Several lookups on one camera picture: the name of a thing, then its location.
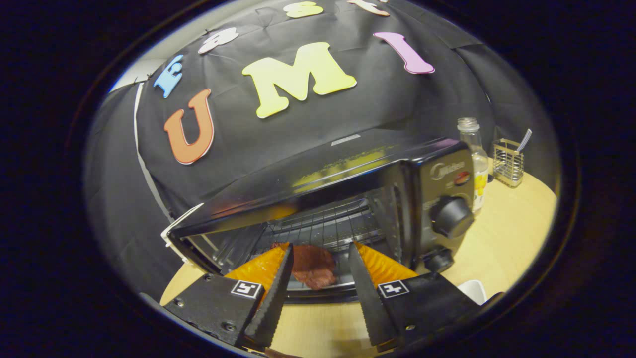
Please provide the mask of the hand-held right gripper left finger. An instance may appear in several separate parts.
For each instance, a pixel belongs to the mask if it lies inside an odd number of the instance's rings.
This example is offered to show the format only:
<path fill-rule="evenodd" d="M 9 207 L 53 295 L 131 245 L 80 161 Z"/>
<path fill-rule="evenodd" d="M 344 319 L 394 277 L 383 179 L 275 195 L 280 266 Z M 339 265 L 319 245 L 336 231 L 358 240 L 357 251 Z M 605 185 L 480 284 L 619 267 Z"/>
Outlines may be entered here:
<path fill-rule="evenodd" d="M 202 333 L 241 349 L 272 344 L 294 263 L 284 242 L 228 275 L 203 274 L 164 307 Z"/>

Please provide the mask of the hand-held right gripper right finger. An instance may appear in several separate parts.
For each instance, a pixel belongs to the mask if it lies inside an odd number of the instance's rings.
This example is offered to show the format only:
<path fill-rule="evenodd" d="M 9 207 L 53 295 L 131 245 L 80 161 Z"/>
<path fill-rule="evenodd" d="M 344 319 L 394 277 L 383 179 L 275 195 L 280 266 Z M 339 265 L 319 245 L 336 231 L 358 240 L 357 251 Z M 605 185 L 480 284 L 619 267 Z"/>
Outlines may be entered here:
<path fill-rule="evenodd" d="M 377 348 L 429 344 L 480 311 L 442 275 L 418 275 L 362 243 L 350 245 L 348 263 L 370 342 Z"/>

